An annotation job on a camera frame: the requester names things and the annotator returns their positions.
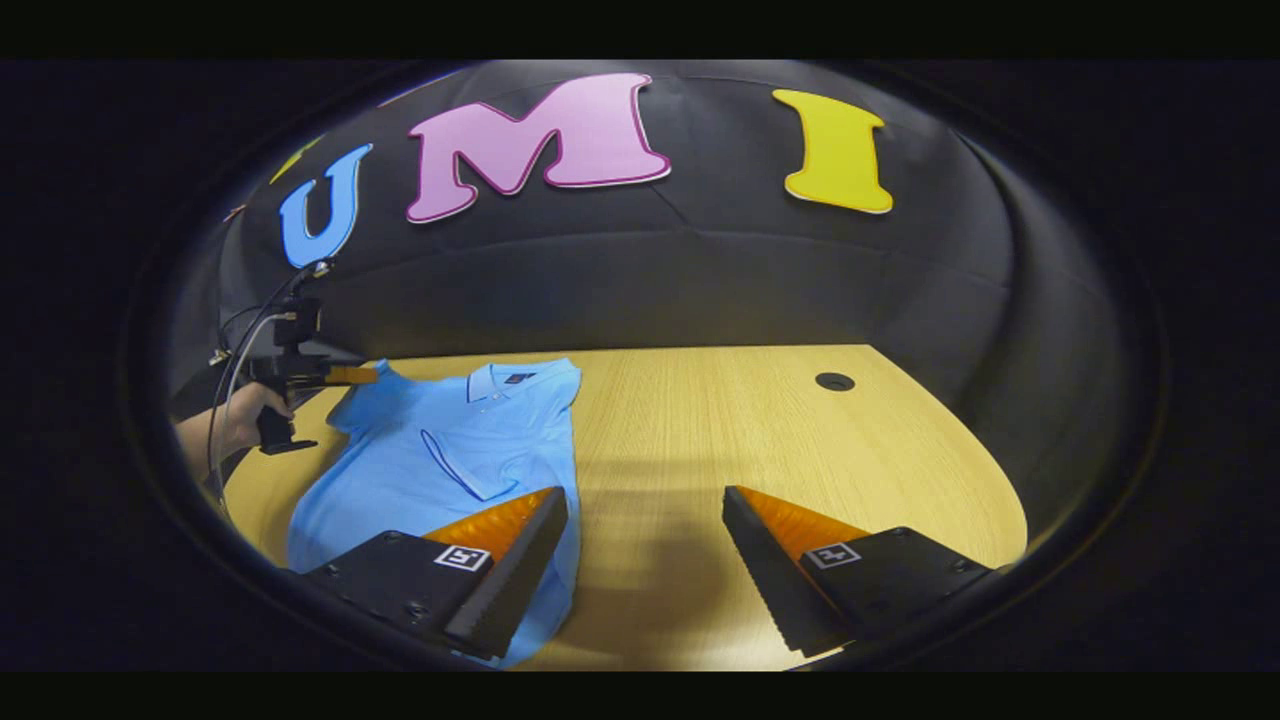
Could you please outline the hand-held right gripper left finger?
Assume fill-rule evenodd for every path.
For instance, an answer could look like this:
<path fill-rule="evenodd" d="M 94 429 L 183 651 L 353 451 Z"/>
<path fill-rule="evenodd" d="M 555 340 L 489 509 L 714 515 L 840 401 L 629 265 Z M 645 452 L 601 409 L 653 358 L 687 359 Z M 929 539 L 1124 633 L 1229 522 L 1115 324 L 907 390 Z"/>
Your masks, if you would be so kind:
<path fill-rule="evenodd" d="M 499 659 L 567 524 L 564 488 L 548 487 L 425 536 L 385 530 L 303 578 L 403 635 L 481 660 Z"/>

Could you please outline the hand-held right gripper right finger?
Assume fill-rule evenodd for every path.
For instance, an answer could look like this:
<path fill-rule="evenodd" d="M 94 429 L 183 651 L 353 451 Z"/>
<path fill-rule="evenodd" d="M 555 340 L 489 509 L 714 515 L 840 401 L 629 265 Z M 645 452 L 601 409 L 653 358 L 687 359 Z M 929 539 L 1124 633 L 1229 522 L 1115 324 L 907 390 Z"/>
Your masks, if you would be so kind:
<path fill-rule="evenodd" d="M 722 521 L 786 646 L 872 646 L 951 609 L 996 570 L 911 529 L 869 532 L 746 486 Z"/>

